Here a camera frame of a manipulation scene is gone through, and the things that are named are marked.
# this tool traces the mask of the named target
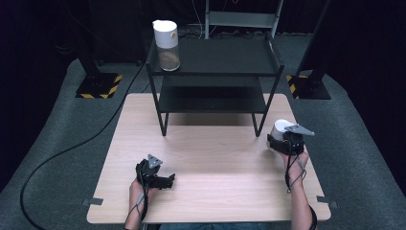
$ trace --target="gray carpet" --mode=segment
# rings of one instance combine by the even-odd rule
[[[305,138],[306,146],[325,195],[339,204],[339,208],[331,208],[331,219],[320,222],[319,227],[404,229],[406,199],[346,91],[325,76],[331,100],[294,100],[290,95],[284,77],[296,73],[309,39],[309,35],[277,35],[285,64],[277,93],[287,96],[298,123],[316,132],[315,137]],[[76,90],[85,74],[77,60],[70,65],[46,126],[0,195],[0,229],[34,229],[20,208],[22,186],[38,165],[74,146],[78,147],[49,160],[33,175],[24,194],[27,213],[45,229],[123,229],[119,224],[88,223],[88,207],[81,203],[96,189],[120,112],[114,114],[127,89],[129,93],[150,89],[145,67],[105,64],[100,69],[124,76],[114,97],[77,99]],[[289,222],[272,225],[272,229],[290,228]]]

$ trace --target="human arm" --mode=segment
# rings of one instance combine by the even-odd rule
[[[286,168],[288,164],[288,155],[283,153],[280,153],[280,155]],[[292,230],[308,230],[313,221],[313,216],[311,214],[310,206],[308,205],[304,183],[302,180],[303,169],[300,165],[300,162],[302,162],[302,166],[304,167],[307,164],[307,160],[308,153],[303,152],[299,155],[299,158],[293,162],[288,171],[290,178],[289,185],[291,185]]]
[[[148,190],[148,201],[150,201],[153,195],[158,191],[158,189]],[[144,210],[144,198],[142,197],[141,202],[137,205],[137,201],[144,193],[143,186],[134,180],[129,187],[129,207],[128,207],[128,217],[125,222],[124,229],[128,230],[138,230],[141,222],[141,214]]]

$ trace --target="wooden table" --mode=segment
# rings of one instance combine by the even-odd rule
[[[251,114],[170,116],[170,132],[162,136],[152,95],[127,96],[94,194],[103,203],[90,206],[89,222],[124,222],[135,166],[149,153],[164,162],[158,175],[176,177],[171,189],[151,200],[146,223],[291,219],[282,159],[266,147],[266,133],[252,134]],[[295,123],[281,94],[267,116],[267,133],[278,119]],[[310,159],[306,169],[308,201],[319,220],[329,219],[328,205],[316,198],[324,194]]]

